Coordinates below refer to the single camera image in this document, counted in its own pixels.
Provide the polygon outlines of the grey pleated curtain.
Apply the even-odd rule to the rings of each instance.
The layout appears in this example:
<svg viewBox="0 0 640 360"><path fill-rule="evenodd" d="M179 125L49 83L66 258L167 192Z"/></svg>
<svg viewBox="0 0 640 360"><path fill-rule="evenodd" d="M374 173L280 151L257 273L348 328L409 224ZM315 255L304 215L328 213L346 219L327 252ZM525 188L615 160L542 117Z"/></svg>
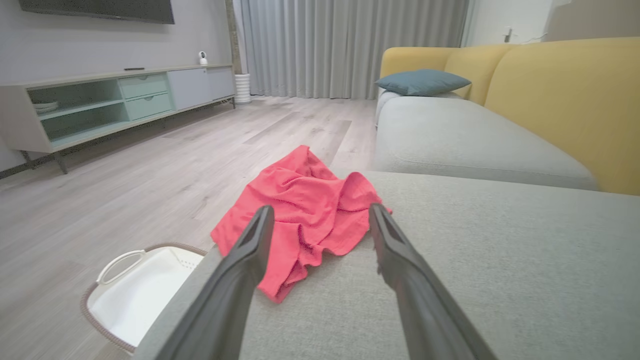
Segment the grey pleated curtain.
<svg viewBox="0 0 640 360"><path fill-rule="evenodd" d="M373 100L394 47L459 47L470 0L238 0L250 93Z"/></svg>

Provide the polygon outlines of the grey sofa ottoman cushion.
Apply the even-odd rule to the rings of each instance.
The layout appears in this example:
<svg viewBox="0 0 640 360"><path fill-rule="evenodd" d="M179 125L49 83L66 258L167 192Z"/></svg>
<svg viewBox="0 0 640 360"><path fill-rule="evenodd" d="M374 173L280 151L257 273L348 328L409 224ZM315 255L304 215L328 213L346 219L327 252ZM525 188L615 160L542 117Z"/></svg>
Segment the grey sofa ottoman cushion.
<svg viewBox="0 0 640 360"><path fill-rule="evenodd" d="M496 360L640 360L640 196L365 171ZM134 360L156 360L222 261L207 255ZM239 360L410 360L366 234L274 304L254 290Z"/></svg>

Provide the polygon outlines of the white cylindrical air purifier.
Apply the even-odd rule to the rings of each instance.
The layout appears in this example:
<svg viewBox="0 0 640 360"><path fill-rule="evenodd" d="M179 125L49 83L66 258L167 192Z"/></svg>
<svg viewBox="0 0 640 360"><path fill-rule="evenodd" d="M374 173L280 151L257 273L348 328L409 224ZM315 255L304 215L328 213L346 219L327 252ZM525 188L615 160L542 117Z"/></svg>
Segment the white cylindrical air purifier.
<svg viewBox="0 0 640 360"><path fill-rule="evenodd" d="M250 93L250 75L247 74L235 74L235 90L234 103L236 105L245 105L252 102Z"/></svg>

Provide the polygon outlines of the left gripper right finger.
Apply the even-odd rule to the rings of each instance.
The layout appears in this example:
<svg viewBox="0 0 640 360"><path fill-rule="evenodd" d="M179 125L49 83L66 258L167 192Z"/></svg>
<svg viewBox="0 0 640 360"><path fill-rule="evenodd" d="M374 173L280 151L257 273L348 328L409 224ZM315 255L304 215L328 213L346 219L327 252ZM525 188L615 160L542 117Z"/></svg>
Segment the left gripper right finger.
<svg viewBox="0 0 640 360"><path fill-rule="evenodd" d="M378 273L395 292L410 360L497 360L381 203L369 208Z"/></svg>

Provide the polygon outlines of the white laundry basket brown rim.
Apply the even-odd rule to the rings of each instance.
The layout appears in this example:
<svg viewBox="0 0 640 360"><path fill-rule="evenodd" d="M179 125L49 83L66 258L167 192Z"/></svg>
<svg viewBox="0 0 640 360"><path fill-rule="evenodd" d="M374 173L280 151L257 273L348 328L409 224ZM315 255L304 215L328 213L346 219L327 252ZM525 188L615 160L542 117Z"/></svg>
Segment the white laundry basket brown rim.
<svg viewBox="0 0 640 360"><path fill-rule="evenodd" d="M115 346L133 355L144 335L207 255L189 244L161 243L111 260L85 291L85 319Z"/></svg>

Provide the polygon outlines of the red shirt white sleeves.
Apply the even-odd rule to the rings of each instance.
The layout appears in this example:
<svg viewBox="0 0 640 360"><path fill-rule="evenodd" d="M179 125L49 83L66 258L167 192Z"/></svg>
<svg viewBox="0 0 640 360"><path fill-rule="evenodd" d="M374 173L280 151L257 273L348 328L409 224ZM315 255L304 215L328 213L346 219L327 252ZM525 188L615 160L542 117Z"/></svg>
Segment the red shirt white sleeves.
<svg viewBox="0 0 640 360"><path fill-rule="evenodd" d="M210 233L221 255L230 253L260 207L275 223L265 276L258 289L282 303L323 254L347 255L370 229L370 207L383 201L361 173L339 178L306 145L264 168Z"/></svg>

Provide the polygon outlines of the yellow sofa back cushion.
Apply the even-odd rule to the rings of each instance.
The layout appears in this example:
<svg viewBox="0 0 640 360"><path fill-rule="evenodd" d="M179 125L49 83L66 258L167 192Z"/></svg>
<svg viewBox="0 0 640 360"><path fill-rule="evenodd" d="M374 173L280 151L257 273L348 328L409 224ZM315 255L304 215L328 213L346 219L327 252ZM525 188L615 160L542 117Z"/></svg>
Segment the yellow sofa back cushion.
<svg viewBox="0 0 640 360"><path fill-rule="evenodd" d="M379 79L421 69L445 71L454 47L391 47L384 51Z"/></svg>
<svg viewBox="0 0 640 360"><path fill-rule="evenodd" d="M484 105L580 162L601 191L640 196L640 36L516 45Z"/></svg>
<svg viewBox="0 0 640 360"><path fill-rule="evenodd" d="M467 79L470 84L454 93L467 101L484 106L494 72L514 44L494 44L455 48L446 60L444 72Z"/></svg>

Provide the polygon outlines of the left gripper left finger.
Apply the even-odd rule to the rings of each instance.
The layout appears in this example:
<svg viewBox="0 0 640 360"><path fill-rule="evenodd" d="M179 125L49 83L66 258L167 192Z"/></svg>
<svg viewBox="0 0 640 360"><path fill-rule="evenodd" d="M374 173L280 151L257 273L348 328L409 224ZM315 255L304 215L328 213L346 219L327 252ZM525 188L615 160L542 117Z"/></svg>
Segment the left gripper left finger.
<svg viewBox="0 0 640 360"><path fill-rule="evenodd" d="M238 360L250 303L268 266L274 208L259 207L156 355L156 360Z"/></svg>

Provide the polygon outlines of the grey mint tv cabinet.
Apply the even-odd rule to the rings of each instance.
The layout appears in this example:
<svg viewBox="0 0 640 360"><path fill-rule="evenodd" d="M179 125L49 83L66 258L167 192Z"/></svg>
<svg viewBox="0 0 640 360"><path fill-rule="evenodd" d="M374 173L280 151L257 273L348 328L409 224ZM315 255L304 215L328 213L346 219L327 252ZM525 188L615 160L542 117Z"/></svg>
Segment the grey mint tv cabinet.
<svg viewBox="0 0 640 360"><path fill-rule="evenodd" d="M183 112L230 101L236 87L230 64L62 77L0 86L0 137L29 166L31 152L51 155L67 174L62 152ZM37 114L34 104L57 101Z"/></svg>

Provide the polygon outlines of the grey sofa seat cushion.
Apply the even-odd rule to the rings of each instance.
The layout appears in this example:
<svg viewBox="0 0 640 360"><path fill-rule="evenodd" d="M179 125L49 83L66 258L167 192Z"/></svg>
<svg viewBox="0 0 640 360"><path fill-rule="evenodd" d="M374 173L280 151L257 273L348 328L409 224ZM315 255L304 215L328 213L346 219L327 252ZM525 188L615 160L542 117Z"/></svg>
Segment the grey sofa seat cushion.
<svg viewBox="0 0 640 360"><path fill-rule="evenodd" d="M371 167L598 191L592 173L542 137L473 101L384 92Z"/></svg>

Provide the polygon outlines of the black wall television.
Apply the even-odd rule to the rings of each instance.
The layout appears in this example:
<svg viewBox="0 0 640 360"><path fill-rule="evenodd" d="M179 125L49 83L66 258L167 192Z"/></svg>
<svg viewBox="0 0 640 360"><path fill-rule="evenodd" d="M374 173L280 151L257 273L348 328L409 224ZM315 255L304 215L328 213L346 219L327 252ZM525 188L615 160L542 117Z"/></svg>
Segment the black wall television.
<svg viewBox="0 0 640 360"><path fill-rule="evenodd" d="M171 0L18 0L25 12L174 25Z"/></svg>

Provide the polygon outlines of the blue throw pillow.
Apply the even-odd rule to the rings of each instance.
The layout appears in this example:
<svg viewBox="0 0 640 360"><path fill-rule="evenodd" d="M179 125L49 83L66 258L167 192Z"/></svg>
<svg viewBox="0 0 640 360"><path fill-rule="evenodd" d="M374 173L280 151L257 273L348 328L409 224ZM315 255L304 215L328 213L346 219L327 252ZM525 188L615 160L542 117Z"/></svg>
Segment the blue throw pillow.
<svg viewBox="0 0 640 360"><path fill-rule="evenodd" d="M435 69L401 71L378 79L375 84L402 96L430 97L471 85L462 76Z"/></svg>

